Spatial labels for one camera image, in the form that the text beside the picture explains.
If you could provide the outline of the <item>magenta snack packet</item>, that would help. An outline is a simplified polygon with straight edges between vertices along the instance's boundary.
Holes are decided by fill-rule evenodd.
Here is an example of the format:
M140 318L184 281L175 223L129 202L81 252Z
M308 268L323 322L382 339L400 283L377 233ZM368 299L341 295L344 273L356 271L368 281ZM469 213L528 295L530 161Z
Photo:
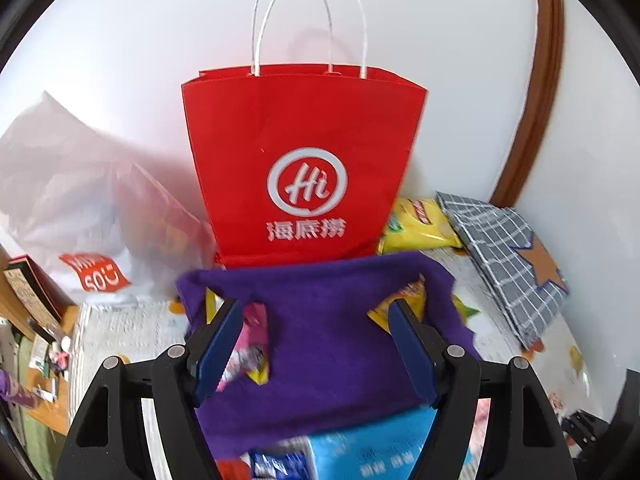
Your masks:
M268 318L264 304L248 304L243 309L243 325L240 336L222 373L217 391L230 382L248 377L256 385L263 386L269 380Z

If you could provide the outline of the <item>blue tissue pack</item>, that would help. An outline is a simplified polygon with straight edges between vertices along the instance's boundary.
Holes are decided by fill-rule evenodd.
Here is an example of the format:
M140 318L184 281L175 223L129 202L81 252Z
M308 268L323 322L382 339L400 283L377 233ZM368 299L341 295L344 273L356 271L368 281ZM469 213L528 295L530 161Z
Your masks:
M314 479L407 479L435 416L432 408L419 406L370 424L283 440L277 446L304 453Z

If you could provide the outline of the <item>grey checked cushion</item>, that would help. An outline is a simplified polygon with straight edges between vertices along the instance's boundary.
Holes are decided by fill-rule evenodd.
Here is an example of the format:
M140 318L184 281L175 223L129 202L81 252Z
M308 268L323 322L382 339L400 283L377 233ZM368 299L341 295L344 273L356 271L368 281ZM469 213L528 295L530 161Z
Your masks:
M570 289L528 222L512 208L439 192L436 200L482 272L510 329L532 348Z

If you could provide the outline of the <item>blue snack packet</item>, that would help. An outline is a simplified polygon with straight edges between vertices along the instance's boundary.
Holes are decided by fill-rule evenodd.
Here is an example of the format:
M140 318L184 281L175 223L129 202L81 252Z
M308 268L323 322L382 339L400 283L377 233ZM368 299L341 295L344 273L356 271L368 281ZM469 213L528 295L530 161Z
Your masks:
M250 475L253 479L310 480L311 472L303 453L265 453L250 451Z

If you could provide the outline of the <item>brown gift box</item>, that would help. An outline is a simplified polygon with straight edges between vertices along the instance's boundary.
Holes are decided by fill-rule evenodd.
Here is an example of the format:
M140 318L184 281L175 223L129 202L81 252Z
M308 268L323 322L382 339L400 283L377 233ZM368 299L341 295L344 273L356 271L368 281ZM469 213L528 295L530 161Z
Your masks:
M29 256L10 259L3 270L14 294L40 326L62 326L72 300Z

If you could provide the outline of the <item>purple towel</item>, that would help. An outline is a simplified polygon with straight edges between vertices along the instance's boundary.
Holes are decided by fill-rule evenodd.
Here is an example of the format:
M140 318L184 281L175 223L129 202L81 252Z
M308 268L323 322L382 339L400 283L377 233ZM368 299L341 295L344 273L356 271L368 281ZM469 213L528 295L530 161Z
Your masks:
M213 456L226 460L420 404L392 336L368 317L418 278L427 292L426 324L477 356L473 334L451 301L454 277L422 252L180 276L177 292L193 327L205 321L206 290L267 310L268 382L237 379L198 409Z

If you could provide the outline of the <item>white Miniso plastic bag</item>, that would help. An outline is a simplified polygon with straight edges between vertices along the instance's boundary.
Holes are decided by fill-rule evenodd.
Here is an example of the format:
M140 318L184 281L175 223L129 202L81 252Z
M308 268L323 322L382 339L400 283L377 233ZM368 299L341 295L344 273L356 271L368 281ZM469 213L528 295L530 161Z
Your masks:
M215 251L206 222L48 94L2 134L1 222L80 304L170 299Z

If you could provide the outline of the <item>yellow chips bag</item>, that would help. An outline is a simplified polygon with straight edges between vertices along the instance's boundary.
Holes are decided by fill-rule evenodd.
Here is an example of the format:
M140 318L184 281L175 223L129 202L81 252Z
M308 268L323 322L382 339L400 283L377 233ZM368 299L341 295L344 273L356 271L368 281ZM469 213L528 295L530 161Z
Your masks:
M444 247L460 249L463 244L434 198L394 201L378 243L380 255Z

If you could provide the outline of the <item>red paper shopping bag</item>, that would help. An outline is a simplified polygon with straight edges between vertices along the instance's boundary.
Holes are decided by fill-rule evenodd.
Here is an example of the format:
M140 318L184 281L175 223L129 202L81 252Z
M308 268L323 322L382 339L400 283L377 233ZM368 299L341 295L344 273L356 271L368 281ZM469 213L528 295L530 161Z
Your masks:
M255 0L250 64L182 86L216 258L229 269L372 255L427 97L367 62L264 64L276 2Z

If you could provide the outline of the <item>brown wooden door frame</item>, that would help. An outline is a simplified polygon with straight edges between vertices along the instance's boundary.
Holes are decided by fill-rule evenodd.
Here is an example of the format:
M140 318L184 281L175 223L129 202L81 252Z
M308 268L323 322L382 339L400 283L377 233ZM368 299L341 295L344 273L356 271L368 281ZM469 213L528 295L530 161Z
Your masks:
M521 195L544 140L560 80L565 32L563 0L536 1L535 51L524 108L490 199L498 207L514 206Z

